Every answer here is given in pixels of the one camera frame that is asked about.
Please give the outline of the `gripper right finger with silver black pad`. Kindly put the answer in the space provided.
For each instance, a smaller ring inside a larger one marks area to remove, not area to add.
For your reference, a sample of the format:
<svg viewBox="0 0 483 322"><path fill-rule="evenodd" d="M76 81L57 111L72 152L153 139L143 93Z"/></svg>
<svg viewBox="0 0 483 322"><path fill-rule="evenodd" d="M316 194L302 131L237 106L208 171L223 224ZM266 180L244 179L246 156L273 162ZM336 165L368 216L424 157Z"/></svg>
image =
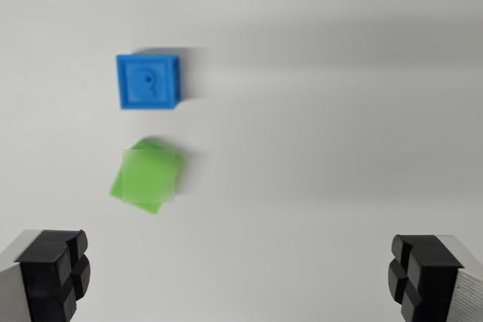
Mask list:
<svg viewBox="0 0 483 322"><path fill-rule="evenodd" d="M482 263L453 235L395 235L389 291L406 321L481 321Z"/></svg>

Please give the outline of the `gripper left finger with silver black pad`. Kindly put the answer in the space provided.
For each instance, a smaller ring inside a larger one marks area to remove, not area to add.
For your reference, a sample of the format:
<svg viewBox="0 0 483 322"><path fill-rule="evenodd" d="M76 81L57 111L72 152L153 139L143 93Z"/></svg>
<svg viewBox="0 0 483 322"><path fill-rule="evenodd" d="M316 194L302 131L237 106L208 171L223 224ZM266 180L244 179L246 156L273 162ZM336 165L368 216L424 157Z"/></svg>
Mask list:
<svg viewBox="0 0 483 322"><path fill-rule="evenodd" d="M27 229L1 251L1 320L70 321L90 283L83 230Z"/></svg>

